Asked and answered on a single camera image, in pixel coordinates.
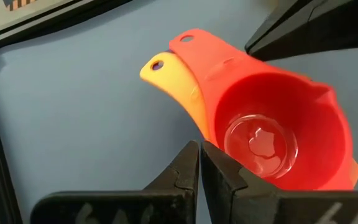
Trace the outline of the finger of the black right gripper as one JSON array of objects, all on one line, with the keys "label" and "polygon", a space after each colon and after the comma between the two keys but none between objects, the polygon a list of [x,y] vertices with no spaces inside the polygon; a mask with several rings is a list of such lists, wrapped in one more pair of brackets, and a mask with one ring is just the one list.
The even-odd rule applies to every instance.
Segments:
[{"label": "finger of the black right gripper", "polygon": [[262,61],[358,48],[358,0],[279,1],[244,48]]}]

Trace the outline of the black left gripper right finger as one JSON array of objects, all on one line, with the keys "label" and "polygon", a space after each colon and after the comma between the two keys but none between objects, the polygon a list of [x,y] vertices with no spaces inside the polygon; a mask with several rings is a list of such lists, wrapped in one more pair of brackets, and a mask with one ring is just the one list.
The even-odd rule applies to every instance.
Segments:
[{"label": "black left gripper right finger", "polygon": [[201,175],[212,223],[358,224],[358,191],[289,191],[205,141]]}]

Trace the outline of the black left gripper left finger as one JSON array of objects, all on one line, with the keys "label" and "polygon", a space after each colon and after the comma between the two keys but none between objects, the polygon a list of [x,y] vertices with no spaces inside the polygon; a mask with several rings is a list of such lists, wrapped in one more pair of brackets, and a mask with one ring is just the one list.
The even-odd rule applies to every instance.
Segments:
[{"label": "black left gripper left finger", "polygon": [[194,223],[199,145],[189,141],[142,190],[55,192],[32,209],[33,224]]}]

